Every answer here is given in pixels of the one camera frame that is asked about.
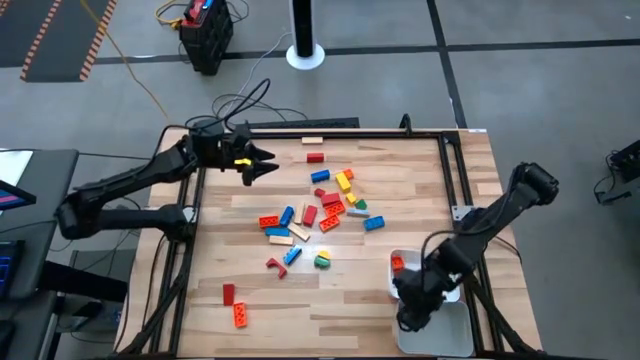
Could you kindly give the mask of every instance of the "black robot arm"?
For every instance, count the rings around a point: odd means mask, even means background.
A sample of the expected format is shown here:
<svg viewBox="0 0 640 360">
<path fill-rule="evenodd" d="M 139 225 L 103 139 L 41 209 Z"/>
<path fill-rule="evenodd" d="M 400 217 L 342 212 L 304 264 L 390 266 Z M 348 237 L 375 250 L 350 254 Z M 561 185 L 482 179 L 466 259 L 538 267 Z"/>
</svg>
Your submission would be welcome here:
<svg viewBox="0 0 640 360">
<path fill-rule="evenodd" d="M 418 331 L 443 303 L 443 291 L 452 291 L 473 275 L 485 249 L 502 229 L 523 211 L 546 205 L 558 193 L 558 181 L 535 163 L 520 164 L 504 195 L 486 209 L 470 212 L 451 237 L 424 257 L 421 270 L 405 269 L 393 279 L 401 305 L 396 315 L 400 329 Z"/>
<path fill-rule="evenodd" d="M 190 219 L 177 205 L 157 210 L 107 210 L 114 199 L 157 183 L 173 183 L 188 178 L 199 167 L 235 169 L 242 173 L 244 185 L 278 168 L 262 160 L 273 159 L 270 152 L 250 141 L 246 127 L 238 127 L 225 136 L 222 124 L 215 120 L 196 123 L 175 145 L 156 154 L 146 165 L 121 174 L 88 183 L 69 194 L 56 211 L 62 235 L 70 240 L 90 237 L 101 230 L 158 228 L 169 239 L 184 241 L 192 234 L 186 226 Z"/>
</svg>

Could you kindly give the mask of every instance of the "white container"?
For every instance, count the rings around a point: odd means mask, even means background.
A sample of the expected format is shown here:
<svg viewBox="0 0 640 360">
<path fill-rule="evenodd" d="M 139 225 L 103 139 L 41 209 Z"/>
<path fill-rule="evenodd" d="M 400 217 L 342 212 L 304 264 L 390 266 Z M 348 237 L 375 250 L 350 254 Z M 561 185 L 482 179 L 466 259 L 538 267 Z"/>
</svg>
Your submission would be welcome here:
<svg viewBox="0 0 640 360">
<path fill-rule="evenodd" d="M 420 251 L 413 249 L 396 249 L 389 256 L 389 294 L 398 299 L 398 289 L 393 285 L 393 268 L 391 267 L 391 258 L 400 256 L 404 260 L 404 267 L 409 270 L 420 270 Z M 443 292 L 446 296 L 445 302 L 456 302 L 460 300 L 460 287 L 455 288 L 451 292 Z"/>
<path fill-rule="evenodd" d="M 427 326 L 417 332 L 400 330 L 394 319 L 393 334 L 405 354 L 469 357 L 473 353 L 469 309 L 463 302 L 443 303 L 431 313 Z"/>
</svg>

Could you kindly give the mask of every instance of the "wooden table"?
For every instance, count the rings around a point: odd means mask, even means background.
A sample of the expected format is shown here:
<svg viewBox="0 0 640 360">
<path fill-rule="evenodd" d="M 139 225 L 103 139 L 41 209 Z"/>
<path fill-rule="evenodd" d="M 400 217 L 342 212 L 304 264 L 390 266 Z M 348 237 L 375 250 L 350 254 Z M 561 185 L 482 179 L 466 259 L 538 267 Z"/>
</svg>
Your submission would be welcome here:
<svg viewBox="0 0 640 360">
<path fill-rule="evenodd" d="M 182 135 L 181 131 L 168 132 L 163 148 Z M 474 202 L 488 206 L 502 193 L 489 137 L 485 132 L 460 130 L 460 138 Z M 418 249 L 430 232 L 451 228 L 437 142 L 325 139 L 322 145 L 304 146 L 299 139 L 254 142 L 276 154 L 273 162 L 280 164 L 279 170 L 259 178 L 252 187 L 242 186 L 235 172 L 207 171 L 178 356 L 403 355 L 392 335 L 396 305 L 388 295 L 388 259 L 393 249 Z M 307 164 L 307 152 L 324 152 L 326 161 Z M 458 179 L 454 157 L 449 158 Z M 336 192 L 338 187 L 333 179 L 312 185 L 309 174 L 345 168 L 355 174 L 353 193 L 366 199 L 373 216 L 384 216 L 384 229 L 365 233 L 361 219 L 342 216 L 338 228 L 320 232 L 318 221 L 324 214 L 313 190 L 320 187 Z M 459 181 L 455 183 L 461 197 Z M 178 188 L 179 184 L 153 186 L 150 206 L 175 203 Z M 257 219 L 280 215 L 285 206 L 295 207 L 302 201 L 317 205 L 319 214 L 311 239 L 307 243 L 296 239 L 303 247 L 302 255 L 280 280 L 265 262 L 271 257 L 281 260 L 288 248 L 270 245 Z M 500 235 L 515 245 L 511 230 Z M 140 237 L 131 275 L 131 315 L 120 348 L 142 325 L 160 237 L 157 230 L 144 230 Z M 432 241 L 429 250 L 438 243 Z M 155 308 L 166 249 L 165 245 L 155 270 L 151 309 Z M 330 269 L 314 268 L 319 250 L 329 251 Z M 517 257 L 494 241 L 486 259 L 498 308 L 528 344 L 540 348 Z M 246 328 L 236 329 L 231 308 L 222 305 L 223 283 L 234 283 L 235 301 L 247 304 Z M 491 348 L 486 314 L 479 314 L 485 347 Z M 167 348 L 169 328 L 164 326 L 161 350 Z"/>
</svg>

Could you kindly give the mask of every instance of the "gray concrete floor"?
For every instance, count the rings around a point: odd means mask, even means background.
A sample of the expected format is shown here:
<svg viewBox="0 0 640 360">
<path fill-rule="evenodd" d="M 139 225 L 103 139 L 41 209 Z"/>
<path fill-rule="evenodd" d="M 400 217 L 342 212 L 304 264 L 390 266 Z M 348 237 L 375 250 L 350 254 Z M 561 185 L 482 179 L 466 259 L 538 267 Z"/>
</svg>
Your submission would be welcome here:
<svg viewBox="0 0 640 360">
<path fill-rule="evenodd" d="M 251 16 L 236 25 L 231 50 L 267 50 L 288 31 L 287 1 L 248 1 Z M 161 2 L 118 3 L 109 30 L 126 55 L 177 52 L 176 33 L 151 16 Z M 326 47 L 435 44 L 423 0 L 317 3 L 318 38 Z M 438 0 L 437 5 L 449 44 L 640 37 L 640 3 L 632 0 Z M 289 44 L 287 39 L 281 48 Z M 100 56 L 115 55 L 104 43 Z M 637 200 L 601 207 L 592 195 L 595 182 L 606 175 L 604 156 L 640 134 L 639 57 L 639 47 L 451 54 L 468 125 L 489 130 L 503 181 L 520 161 L 537 161 L 561 182 L 552 206 L 514 223 L 542 343 L 552 354 L 640 357 Z M 237 91 L 253 64 L 225 61 L 213 78 L 182 63 L 139 64 L 134 71 L 172 122 L 182 123 L 209 113 L 216 96 Z M 165 125 L 122 65 L 95 66 L 81 84 L 25 84 L 19 72 L 0 69 L 2 147 L 149 156 Z M 264 77 L 273 82 L 266 101 L 311 118 L 358 116 L 363 127 L 396 127 L 409 112 L 419 127 L 456 126 L 437 54 L 332 56 L 306 73 L 283 59 L 267 59 L 252 85 Z M 273 120 L 264 112 L 244 118 Z M 73 183 L 139 163 L 83 156 Z M 145 203 L 148 192 L 135 198 Z M 106 250 L 117 239 L 117 232 L 100 234 L 51 258 L 68 262 L 73 249 Z M 53 247 L 65 244 L 57 236 Z M 124 248 L 135 247 L 132 239 Z M 64 338 L 58 358 L 108 351 L 108 345 Z"/>
</svg>

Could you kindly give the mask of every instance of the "computer monitor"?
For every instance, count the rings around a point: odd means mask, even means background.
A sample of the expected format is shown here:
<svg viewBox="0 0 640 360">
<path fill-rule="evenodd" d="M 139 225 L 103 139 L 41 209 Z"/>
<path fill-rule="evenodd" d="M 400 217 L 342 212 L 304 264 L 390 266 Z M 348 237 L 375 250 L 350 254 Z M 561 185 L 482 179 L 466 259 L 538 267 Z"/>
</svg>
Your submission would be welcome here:
<svg viewBox="0 0 640 360">
<path fill-rule="evenodd" d="M 35 195 L 0 180 L 0 211 L 35 203 Z"/>
</svg>

